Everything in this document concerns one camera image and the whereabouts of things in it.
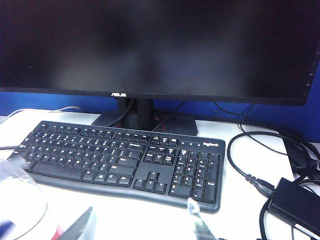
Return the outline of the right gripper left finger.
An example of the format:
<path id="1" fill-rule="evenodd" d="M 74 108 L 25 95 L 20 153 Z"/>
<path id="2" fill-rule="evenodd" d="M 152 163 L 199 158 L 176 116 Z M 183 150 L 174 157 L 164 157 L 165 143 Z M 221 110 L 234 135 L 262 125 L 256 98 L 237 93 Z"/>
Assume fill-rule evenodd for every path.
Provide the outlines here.
<path id="1" fill-rule="evenodd" d="M 93 240 L 94 210 L 89 207 L 59 238 L 59 240 Z"/>

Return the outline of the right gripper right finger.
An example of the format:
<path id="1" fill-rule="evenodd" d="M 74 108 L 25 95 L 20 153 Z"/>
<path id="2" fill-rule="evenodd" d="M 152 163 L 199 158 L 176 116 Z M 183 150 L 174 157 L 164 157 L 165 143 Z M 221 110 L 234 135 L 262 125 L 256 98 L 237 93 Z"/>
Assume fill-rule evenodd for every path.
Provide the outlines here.
<path id="1" fill-rule="evenodd" d="M 193 233 L 197 240 L 214 240 L 212 234 L 202 217 L 200 216 L 200 206 L 191 197 L 187 199 L 187 210 L 193 225 Z"/>

